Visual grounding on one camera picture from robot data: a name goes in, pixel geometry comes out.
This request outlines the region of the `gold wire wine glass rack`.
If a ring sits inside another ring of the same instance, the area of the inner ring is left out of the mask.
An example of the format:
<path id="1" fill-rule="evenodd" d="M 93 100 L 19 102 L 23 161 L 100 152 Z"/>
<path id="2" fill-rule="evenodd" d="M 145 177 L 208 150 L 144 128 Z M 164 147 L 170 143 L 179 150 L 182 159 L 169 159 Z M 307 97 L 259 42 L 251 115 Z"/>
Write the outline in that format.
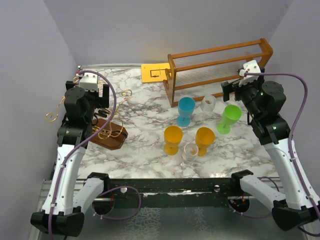
<path id="1" fill-rule="evenodd" d="M 109 150 L 120 149 L 128 137 L 128 132 L 124 127 L 123 120 L 120 118 L 119 108 L 132 96 L 130 89 L 121 92 L 123 100 L 117 104 L 113 120 L 120 122 L 116 124 L 109 122 L 105 125 L 107 118 L 111 116 L 112 109 L 91 107 L 87 99 L 87 92 L 78 86 L 78 77 L 65 83 L 66 92 L 57 106 L 56 116 L 52 112 L 45 115 L 45 120 L 49 123 L 54 122 L 59 117 L 60 105 L 64 104 L 65 114 L 61 127 L 57 133 L 57 144 L 78 145 L 91 134 L 90 141 L 94 144 Z M 103 84 L 106 81 L 100 80 L 98 76 L 99 96 L 102 96 Z"/>

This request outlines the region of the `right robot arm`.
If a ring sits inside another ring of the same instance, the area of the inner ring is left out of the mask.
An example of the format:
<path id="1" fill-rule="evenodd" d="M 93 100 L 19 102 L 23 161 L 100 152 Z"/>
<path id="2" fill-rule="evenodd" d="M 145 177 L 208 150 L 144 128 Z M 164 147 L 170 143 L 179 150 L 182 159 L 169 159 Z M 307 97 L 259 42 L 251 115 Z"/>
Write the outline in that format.
<path id="1" fill-rule="evenodd" d="M 295 150 L 293 126 L 280 116 L 286 101 L 281 84 L 265 81 L 262 73 L 253 82 L 241 85 L 239 80 L 222 83 L 223 100 L 242 101 L 247 109 L 249 125 L 269 154 L 284 193 L 272 189 L 249 170 L 231 175 L 230 191 L 240 196 L 248 193 L 267 207 L 276 225 L 283 231 L 314 222 L 320 218 L 320 198 L 312 188 Z"/>

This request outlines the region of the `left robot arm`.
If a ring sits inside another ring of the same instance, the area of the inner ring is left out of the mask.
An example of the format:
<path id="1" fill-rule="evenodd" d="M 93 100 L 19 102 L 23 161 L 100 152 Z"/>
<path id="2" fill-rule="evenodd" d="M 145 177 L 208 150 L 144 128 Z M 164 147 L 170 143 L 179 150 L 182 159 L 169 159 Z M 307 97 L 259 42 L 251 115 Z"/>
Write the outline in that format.
<path id="1" fill-rule="evenodd" d="M 42 233 L 78 237 L 85 221 L 84 204 L 74 203 L 74 188 L 80 162 L 88 142 L 93 138 L 95 109 L 107 108 L 114 88 L 105 84 L 102 96 L 97 90 L 85 90 L 66 84 L 65 115 L 57 132 L 57 158 L 51 187 L 40 211 L 31 215 L 30 223 Z"/>

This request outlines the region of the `orange plastic wine glass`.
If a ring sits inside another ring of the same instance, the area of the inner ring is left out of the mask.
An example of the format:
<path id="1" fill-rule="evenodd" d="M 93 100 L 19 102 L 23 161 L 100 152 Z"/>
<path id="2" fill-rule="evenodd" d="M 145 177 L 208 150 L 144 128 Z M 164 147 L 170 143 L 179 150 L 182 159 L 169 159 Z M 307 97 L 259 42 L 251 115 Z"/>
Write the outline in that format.
<path id="1" fill-rule="evenodd" d="M 183 138 L 183 131 L 178 126 L 169 126 L 164 130 L 164 151 L 173 156 L 179 151 L 179 144 Z"/>
<path id="2" fill-rule="evenodd" d="M 215 138 L 215 133 L 208 127 L 201 127 L 197 130 L 195 144 L 198 147 L 199 157 L 202 157 L 207 153 L 208 147 L 213 144 Z"/>

